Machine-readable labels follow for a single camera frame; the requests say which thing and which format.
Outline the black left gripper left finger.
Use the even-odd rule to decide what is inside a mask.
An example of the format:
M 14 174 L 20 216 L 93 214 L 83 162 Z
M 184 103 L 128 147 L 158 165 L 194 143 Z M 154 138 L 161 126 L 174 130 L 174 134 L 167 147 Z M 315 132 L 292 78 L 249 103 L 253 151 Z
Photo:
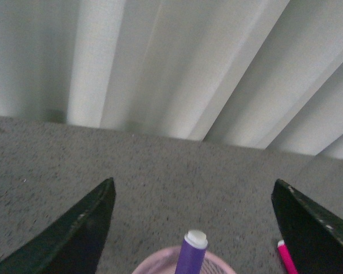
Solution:
M 1 261 L 0 273 L 96 273 L 114 205 L 114 180 L 108 178 Z

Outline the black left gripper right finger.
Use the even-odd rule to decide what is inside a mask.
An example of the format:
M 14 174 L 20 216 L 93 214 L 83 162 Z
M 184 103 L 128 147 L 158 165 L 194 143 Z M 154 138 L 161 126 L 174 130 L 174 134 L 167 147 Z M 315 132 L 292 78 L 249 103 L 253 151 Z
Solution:
M 343 220 L 281 179 L 271 201 L 298 273 L 343 273 Z

